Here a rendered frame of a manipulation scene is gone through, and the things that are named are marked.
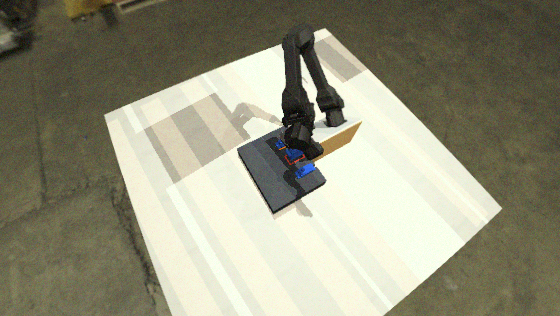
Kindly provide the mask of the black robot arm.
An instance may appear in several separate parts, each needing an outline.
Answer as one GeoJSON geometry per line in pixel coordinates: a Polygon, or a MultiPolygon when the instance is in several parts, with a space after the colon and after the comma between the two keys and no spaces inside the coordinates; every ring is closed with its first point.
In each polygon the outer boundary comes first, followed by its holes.
{"type": "Polygon", "coordinates": [[[339,127],[347,121],[342,112],[342,108],[345,108],[344,101],[326,80],[314,50],[315,37],[312,26],[304,22],[292,27],[283,39],[286,85],[282,92],[281,107],[287,126],[291,126],[283,131],[279,138],[288,149],[307,150],[316,112],[315,103],[310,102],[308,93],[303,88],[301,56],[317,89],[318,107],[321,113],[326,114],[326,126],[339,127]],[[290,117],[296,113],[297,116],[290,117]]]}

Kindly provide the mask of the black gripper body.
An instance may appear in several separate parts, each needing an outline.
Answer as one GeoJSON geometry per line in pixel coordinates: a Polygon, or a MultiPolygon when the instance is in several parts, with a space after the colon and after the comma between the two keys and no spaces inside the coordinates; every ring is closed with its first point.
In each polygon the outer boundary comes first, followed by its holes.
{"type": "MultiPolygon", "coordinates": [[[[295,116],[297,116],[297,113],[290,115],[290,117],[295,117],[295,116]]],[[[282,118],[282,124],[284,125],[285,128],[288,127],[285,121],[285,117],[282,118]]],[[[324,152],[323,147],[320,145],[319,142],[315,142],[313,138],[311,138],[309,148],[307,150],[303,150],[304,155],[310,161],[322,155],[323,152],[324,152]]]]}

